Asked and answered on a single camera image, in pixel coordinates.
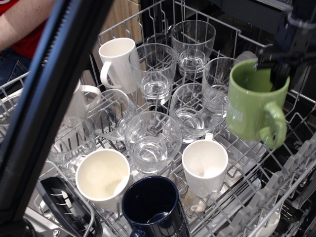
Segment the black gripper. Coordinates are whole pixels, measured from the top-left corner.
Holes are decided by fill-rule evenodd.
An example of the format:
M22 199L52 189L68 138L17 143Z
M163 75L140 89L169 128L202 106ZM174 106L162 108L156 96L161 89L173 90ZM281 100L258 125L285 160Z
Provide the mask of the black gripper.
M271 69L271 90L282 88L296 67L316 60L313 37L316 33L316 2L296 0L293 8L285 12L277 27L274 42L261 50L256 69Z

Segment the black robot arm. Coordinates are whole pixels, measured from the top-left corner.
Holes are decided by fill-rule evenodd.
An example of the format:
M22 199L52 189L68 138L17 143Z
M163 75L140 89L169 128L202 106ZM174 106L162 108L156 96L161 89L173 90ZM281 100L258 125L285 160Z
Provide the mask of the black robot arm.
M48 150L92 50L110 0L59 0L0 146L0 233L21 235Z

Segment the person forearm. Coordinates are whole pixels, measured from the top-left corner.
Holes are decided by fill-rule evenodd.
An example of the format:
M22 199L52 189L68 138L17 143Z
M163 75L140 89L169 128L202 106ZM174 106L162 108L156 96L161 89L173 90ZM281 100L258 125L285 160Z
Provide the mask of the person forearm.
M15 44L48 19L53 0L20 0L0 16L0 49Z

